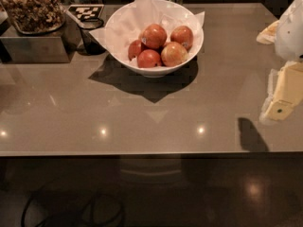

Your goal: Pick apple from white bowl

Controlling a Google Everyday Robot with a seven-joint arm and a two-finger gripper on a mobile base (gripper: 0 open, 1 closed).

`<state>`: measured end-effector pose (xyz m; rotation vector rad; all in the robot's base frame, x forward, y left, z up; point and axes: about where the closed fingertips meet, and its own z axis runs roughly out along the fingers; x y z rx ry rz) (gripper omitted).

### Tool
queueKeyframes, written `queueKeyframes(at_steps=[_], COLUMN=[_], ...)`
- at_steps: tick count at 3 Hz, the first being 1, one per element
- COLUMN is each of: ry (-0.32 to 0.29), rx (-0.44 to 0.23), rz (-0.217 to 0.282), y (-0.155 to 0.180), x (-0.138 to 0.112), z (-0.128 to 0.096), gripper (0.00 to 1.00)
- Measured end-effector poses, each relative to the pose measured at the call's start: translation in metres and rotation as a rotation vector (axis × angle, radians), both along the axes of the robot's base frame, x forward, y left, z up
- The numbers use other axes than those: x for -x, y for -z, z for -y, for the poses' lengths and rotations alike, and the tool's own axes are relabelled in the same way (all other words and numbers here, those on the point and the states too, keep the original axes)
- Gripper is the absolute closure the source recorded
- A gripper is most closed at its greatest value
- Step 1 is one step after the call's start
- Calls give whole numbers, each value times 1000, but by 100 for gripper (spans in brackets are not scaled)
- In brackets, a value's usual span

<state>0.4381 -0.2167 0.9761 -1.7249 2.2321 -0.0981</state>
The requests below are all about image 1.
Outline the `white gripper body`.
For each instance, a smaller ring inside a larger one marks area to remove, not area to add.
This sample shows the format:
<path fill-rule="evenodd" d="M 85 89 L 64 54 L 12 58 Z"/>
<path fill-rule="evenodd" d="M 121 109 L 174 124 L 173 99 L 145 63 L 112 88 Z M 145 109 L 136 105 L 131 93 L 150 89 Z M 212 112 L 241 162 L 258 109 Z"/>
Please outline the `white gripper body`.
<path fill-rule="evenodd" d="M 303 0 L 294 0 L 281 15 L 275 50 L 286 61 L 303 61 Z"/>

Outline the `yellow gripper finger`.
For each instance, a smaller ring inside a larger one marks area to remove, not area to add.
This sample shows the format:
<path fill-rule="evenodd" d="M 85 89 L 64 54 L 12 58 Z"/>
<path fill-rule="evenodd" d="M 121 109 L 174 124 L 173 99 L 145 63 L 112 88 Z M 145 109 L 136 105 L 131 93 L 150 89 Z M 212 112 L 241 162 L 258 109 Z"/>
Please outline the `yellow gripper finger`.
<path fill-rule="evenodd" d="M 279 21 L 276 20 L 264 28 L 257 36 L 257 42 L 260 44 L 273 44 L 276 38 L 276 28 Z"/>
<path fill-rule="evenodd" d="M 285 120 L 303 100 L 303 63 L 287 61 L 280 70 L 272 69 L 267 94 L 259 121 L 275 124 Z"/>

